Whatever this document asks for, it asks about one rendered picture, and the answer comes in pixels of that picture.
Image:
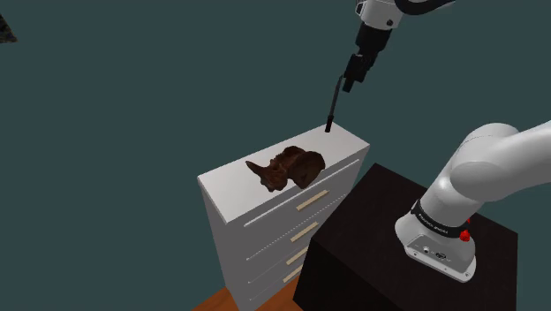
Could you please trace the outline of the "black slender pen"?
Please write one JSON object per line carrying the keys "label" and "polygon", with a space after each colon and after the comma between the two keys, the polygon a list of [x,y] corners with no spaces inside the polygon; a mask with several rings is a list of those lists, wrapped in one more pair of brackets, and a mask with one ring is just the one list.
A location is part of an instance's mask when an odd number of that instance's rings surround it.
{"label": "black slender pen", "polygon": [[325,133],[330,133],[330,131],[331,131],[331,127],[332,127],[334,117],[335,117],[336,103],[337,103],[338,96],[339,96],[339,93],[340,93],[342,81],[343,81],[343,75],[340,75],[338,77],[338,80],[337,80],[337,83],[336,83],[336,86],[335,86],[334,94],[332,95],[331,105],[330,105],[330,109],[329,109],[329,113],[328,113],[328,117],[327,117],[327,122],[326,122],[325,129],[324,129]]}

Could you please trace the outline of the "brown horned animal figure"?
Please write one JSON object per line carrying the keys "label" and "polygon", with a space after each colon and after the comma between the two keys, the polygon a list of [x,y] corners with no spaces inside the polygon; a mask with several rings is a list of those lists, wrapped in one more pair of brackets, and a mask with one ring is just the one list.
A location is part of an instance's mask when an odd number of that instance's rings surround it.
{"label": "brown horned animal figure", "polygon": [[268,166],[259,166],[251,161],[246,166],[257,176],[269,192],[282,191],[288,180],[300,189],[307,188],[326,168],[323,156],[315,151],[305,151],[289,146],[269,161]]}

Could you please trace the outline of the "black robot stand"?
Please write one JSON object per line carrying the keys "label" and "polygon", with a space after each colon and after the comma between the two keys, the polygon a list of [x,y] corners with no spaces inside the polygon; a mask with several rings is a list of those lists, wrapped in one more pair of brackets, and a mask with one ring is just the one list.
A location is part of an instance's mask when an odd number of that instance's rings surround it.
{"label": "black robot stand", "polygon": [[471,218],[477,267],[460,283],[416,262],[395,222],[425,187],[374,164],[313,235],[293,299],[303,311],[517,311],[517,234]]}

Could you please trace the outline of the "white chest of drawers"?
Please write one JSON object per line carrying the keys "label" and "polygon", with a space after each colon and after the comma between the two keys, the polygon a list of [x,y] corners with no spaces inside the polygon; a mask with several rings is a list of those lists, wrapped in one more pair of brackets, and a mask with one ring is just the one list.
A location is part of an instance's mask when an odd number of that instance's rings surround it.
{"label": "white chest of drawers", "polygon": [[[322,155],[308,186],[269,191],[247,162],[266,166],[285,148]],[[198,177],[225,286],[239,311],[256,311],[295,279],[313,235],[353,188],[369,143],[320,125]]]}

